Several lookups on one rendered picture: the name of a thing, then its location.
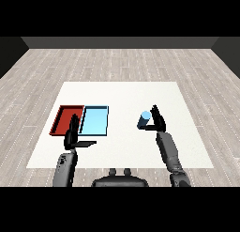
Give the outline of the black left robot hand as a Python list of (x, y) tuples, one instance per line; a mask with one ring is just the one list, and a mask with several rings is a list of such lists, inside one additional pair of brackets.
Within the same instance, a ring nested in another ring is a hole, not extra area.
[(76, 114), (73, 114), (69, 122), (69, 129), (66, 131), (64, 139), (65, 150), (75, 149), (76, 147), (90, 147), (96, 143), (96, 141), (79, 141), (78, 130), (80, 125), (80, 119)]

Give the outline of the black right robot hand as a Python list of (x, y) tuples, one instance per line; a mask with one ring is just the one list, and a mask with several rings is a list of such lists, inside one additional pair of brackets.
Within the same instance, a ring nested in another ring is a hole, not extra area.
[(152, 107), (152, 109), (150, 110), (151, 114), (152, 114), (152, 118), (154, 121), (153, 125), (146, 125), (144, 128), (147, 131), (162, 131), (165, 132), (166, 131), (166, 123), (165, 120), (163, 118), (163, 116), (160, 114), (158, 107), (156, 105), (154, 105)]

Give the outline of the small blue can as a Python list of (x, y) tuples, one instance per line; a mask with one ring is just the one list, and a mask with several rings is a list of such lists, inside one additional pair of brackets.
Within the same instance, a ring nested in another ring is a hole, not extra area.
[(146, 126), (151, 118), (151, 114), (148, 111), (143, 111), (140, 115), (137, 128), (140, 129), (142, 126)]

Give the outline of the red shallow open box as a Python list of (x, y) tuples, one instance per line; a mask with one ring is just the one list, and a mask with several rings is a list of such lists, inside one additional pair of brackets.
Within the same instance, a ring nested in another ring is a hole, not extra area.
[(50, 135), (64, 136), (69, 129), (72, 116), (76, 114), (78, 118), (82, 118), (83, 108), (83, 105), (61, 105), (52, 124)]

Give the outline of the light blue shallow open box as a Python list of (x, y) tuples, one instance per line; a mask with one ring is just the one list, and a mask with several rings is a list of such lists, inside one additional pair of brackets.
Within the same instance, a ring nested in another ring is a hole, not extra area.
[(107, 105), (86, 105), (83, 110), (80, 136), (106, 136), (109, 107)]

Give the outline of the dark grey robot body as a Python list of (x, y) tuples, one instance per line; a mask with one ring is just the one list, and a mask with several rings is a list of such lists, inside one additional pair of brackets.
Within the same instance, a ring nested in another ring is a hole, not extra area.
[(111, 168), (107, 177), (95, 179), (92, 187), (148, 187), (143, 178), (133, 177), (129, 168), (124, 169), (123, 176), (116, 175), (116, 169)]

